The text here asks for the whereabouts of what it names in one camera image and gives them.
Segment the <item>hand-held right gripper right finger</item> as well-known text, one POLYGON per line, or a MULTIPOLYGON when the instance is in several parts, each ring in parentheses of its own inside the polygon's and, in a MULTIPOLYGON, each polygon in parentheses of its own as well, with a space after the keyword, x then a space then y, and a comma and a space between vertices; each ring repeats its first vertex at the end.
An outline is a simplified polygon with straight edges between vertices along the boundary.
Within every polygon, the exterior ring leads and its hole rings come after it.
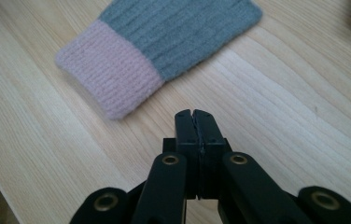
POLYGON ((197 197, 217 199, 220 192, 220 164, 223 154, 227 151, 227 141, 213 115, 196 109, 192 116, 199 140, 197 197))

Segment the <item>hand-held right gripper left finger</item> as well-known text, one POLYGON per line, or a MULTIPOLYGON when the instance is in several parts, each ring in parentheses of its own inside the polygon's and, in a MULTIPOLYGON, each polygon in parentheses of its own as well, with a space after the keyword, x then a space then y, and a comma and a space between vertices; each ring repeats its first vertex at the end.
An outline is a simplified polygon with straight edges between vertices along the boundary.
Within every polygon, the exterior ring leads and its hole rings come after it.
POLYGON ((175 137, 164 138, 163 152, 175 152, 187 159, 186 196, 189 200, 198 196, 199 189, 199 137, 189 109, 175 114, 175 137))

